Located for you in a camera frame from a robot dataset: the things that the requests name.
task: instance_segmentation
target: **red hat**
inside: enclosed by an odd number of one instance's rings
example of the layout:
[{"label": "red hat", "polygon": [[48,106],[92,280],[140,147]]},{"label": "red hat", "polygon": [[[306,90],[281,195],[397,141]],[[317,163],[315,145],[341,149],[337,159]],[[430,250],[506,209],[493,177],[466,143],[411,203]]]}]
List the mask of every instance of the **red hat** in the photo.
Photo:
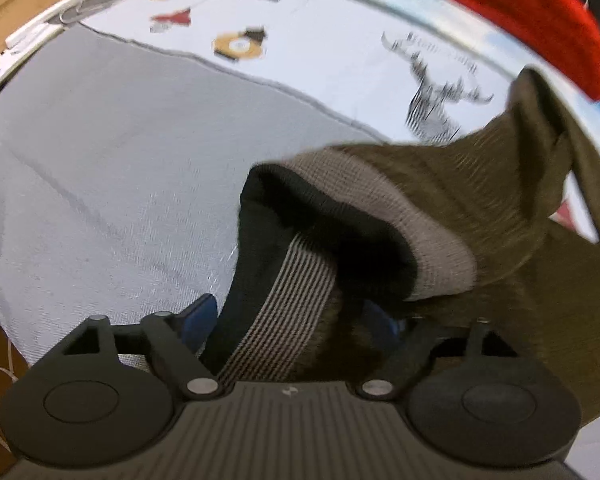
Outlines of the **red hat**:
[{"label": "red hat", "polygon": [[600,100],[600,29],[580,0],[455,0],[526,43]]}]

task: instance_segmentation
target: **brown garment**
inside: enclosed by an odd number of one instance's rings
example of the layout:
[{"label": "brown garment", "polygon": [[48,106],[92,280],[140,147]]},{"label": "brown garment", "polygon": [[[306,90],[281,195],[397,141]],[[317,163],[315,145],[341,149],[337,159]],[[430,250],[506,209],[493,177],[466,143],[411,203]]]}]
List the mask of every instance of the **brown garment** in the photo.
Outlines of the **brown garment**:
[{"label": "brown garment", "polygon": [[600,157],[533,70],[505,113],[448,146],[337,146],[253,168],[236,279],[203,361],[226,380],[364,377],[378,354],[342,291],[395,317],[487,317],[591,420],[600,245],[548,219],[571,170],[600,234]]}]

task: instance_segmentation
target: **gray gripper base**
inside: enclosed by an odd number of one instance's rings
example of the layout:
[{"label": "gray gripper base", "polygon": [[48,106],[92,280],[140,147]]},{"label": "gray gripper base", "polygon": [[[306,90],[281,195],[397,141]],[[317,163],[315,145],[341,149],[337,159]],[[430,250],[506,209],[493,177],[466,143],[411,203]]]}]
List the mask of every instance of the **gray gripper base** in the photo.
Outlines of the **gray gripper base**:
[{"label": "gray gripper base", "polygon": [[238,383],[191,402],[171,431],[124,462],[58,470],[20,460],[4,480],[577,480],[559,462],[485,470],[421,442],[384,402],[344,383]]}]

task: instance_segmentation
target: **silver screw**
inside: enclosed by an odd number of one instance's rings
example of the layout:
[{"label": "silver screw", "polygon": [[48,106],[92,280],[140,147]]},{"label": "silver screw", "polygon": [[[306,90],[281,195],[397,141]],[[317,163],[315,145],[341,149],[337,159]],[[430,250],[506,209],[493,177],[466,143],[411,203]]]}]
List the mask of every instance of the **silver screw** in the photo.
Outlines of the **silver screw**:
[{"label": "silver screw", "polygon": [[218,389],[218,382],[208,377],[198,377],[187,383],[187,390],[192,394],[208,395]]},{"label": "silver screw", "polygon": [[392,392],[394,386],[382,379],[371,379],[362,385],[362,391],[373,397],[382,397]]}]

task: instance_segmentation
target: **bull graphic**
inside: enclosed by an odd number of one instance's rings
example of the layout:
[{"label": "bull graphic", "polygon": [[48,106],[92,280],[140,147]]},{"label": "bull graphic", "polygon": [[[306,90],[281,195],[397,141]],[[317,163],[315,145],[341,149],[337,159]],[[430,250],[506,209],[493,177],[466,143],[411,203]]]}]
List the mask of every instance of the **bull graphic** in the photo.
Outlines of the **bull graphic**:
[{"label": "bull graphic", "polygon": [[493,94],[484,97],[480,87],[465,91],[462,78],[456,83],[446,82],[443,85],[432,81],[427,73],[427,63],[421,58],[420,51],[408,52],[408,47],[415,41],[413,34],[403,40],[389,42],[382,35],[382,45],[390,52],[406,60],[411,65],[411,73],[420,83],[418,91],[411,99],[405,124],[422,142],[426,144],[448,144],[460,134],[461,125],[447,115],[445,103],[459,103],[461,100],[476,104],[487,104],[493,99]]}]

